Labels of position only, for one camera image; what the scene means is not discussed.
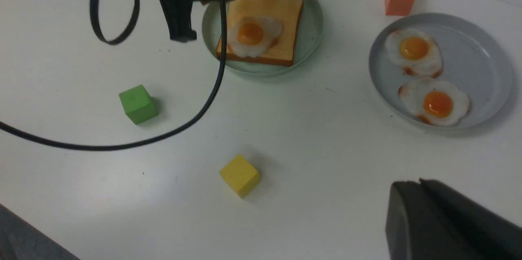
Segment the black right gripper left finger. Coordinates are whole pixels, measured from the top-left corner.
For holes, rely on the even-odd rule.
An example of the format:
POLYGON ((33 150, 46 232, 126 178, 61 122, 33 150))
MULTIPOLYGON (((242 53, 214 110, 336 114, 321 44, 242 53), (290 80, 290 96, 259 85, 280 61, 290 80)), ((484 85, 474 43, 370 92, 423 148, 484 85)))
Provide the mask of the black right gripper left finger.
POLYGON ((192 29, 193 0, 159 0, 170 40, 187 43, 197 39, 192 29))

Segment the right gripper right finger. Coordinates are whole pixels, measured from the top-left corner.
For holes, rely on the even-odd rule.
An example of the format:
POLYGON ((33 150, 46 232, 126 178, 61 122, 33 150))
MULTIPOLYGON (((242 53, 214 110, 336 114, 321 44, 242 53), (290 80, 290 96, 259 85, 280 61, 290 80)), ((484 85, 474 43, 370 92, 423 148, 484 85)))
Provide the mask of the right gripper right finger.
POLYGON ((522 230, 438 180, 390 186, 392 260, 520 260, 522 230))

